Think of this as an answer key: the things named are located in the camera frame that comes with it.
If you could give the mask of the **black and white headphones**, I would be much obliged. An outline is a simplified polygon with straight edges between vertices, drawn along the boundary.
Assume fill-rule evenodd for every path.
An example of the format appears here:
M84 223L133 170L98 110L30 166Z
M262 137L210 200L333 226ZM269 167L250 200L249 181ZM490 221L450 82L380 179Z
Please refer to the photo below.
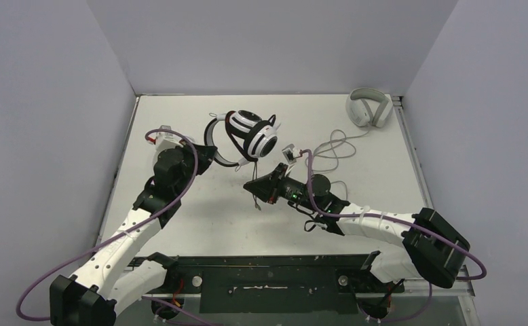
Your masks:
M212 113L212 120L204 129L204 144L206 146L214 145L214 129L220 122L224 123L225 132L234 147L239 151L242 157L233 162L225 159L219 152L214 155L217 164L234 168L238 171L241 167L252 163L252 178L258 176L258 161L267 156L278 142L278 128L281 123L276 121L276 116L271 115L267 119L247 111L228 111L227 113Z

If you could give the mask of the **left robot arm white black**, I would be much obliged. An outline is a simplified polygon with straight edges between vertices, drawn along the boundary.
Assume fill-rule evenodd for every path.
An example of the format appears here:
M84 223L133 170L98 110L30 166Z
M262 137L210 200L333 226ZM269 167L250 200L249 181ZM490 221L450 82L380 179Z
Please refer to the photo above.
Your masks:
M184 145L161 151L153 176L110 239L69 277L50 285L52 325L114 325L117 317L148 291L178 286L176 262L154 253L135 270L125 268L181 207L194 178L214 160L215 146Z

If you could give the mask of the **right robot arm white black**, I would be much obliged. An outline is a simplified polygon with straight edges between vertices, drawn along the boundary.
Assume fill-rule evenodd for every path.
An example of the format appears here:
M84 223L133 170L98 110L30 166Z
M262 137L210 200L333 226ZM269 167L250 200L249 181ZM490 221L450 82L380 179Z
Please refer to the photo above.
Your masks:
M312 175L312 186L289 177L280 163L271 172L248 181L243 188L257 199L274 204L285 199L295 210L311 216L314 226L340 236L361 236L398 247L378 253L360 272L362 285L371 291L389 282L422 278L450 289L466 259L469 242L437 211L392 214L358 206L331 192L331 182Z

